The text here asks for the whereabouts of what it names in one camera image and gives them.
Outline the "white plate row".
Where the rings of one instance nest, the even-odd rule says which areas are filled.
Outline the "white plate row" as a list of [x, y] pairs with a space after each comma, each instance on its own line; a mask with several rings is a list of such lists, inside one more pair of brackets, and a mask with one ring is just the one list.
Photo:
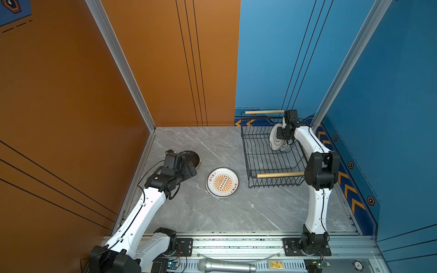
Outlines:
[[240, 186], [237, 174], [230, 168], [214, 169], [206, 179], [206, 189], [214, 197], [224, 199], [234, 195]]
[[277, 137], [278, 129], [281, 128], [282, 128], [281, 124], [276, 124], [272, 127], [272, 130], [270, 132], [269, 143], [270, 143], [270, 148], [273, 151], [278, 151], [283, 145], [283, 139], [279, 139]]
[[290, 150], [291, 150], [291, 144], [289, 143], [289, 141], [284, 140], [278, 151], [289, 152]]

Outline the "black plate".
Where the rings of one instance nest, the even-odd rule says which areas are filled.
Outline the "black plate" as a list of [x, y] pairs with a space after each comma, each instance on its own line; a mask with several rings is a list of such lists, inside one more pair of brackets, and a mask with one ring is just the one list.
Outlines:
[[182, 151], [181, 154], [186, 163], [191, 162], [195, 167], [195, 169], [198, 169], [200, 167], [201, 159], [196, 152], [187, 150], [187, 151]]

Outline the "black wire dish rack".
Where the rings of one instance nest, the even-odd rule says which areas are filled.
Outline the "black wire dish rack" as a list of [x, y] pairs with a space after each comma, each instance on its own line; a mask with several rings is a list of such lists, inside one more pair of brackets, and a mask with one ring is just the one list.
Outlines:
[[240, 126], [246, 174], [249, 188], [271, 188], [300, 186], [304, 177], [280, 177], [271, 175], [286, 172], [303, 172], [307, 159], [296, 140], [286, 140], [291, 144], [289, 152], [273, 151], [269, 136], [272, 127], [282, 124], [282, 113], [248, 113], [241, 112], [236, 118]]

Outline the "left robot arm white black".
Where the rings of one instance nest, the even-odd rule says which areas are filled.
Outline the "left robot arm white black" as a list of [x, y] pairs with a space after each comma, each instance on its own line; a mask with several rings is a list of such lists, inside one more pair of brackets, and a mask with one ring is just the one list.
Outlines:
[[197, 175], [193, 163], [179, 167], [165, 164], [157, 168], [142, 189], [142, 194], [119, 230], [103, 245], [95, 246], [81, 265], [82, 273], [141, 273], [156, 258], [176, 251], [176, 231], [159, 228], [144, 244], [141, 239], [152, 218], [165, 201], [171, 200], [171, 191], [181, 182]]

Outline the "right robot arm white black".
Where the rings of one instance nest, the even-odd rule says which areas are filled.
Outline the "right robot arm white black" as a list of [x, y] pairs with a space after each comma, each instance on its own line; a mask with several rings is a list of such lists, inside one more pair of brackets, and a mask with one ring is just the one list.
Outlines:
[[306, 255], [322, 253], [328, 247], [327, 210], [330, 195], [338, 182], [340, 156], [317, 139], [309, 126], [277, 126], [276, 132], [285, 129], [299, 142], [307, 157], [304, 172], [280, 173], [280, 177], [302, 176], [309, 186], [308, 215], [300, 239], [300, 249]]

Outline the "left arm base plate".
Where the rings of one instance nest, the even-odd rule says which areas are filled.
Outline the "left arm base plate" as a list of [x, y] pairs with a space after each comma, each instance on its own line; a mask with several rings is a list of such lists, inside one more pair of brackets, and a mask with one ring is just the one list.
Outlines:
[[187, 257], [191, 257], [192, 250], [193, 238], [177, 238], [174, 242], [170, 243], [168, 250], [163, 255], [166, 257], [176, 257], [179, 253], [184, 252]]

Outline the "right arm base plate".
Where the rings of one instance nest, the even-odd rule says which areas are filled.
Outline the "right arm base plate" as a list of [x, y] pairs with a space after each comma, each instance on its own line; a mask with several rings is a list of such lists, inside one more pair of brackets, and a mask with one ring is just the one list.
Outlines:
[[322, 255], [330, 257], [331, 248], [327, 242], [302, 242], [301, 238], [283, 238], [283, 250], [287, 257], [316, 257]]

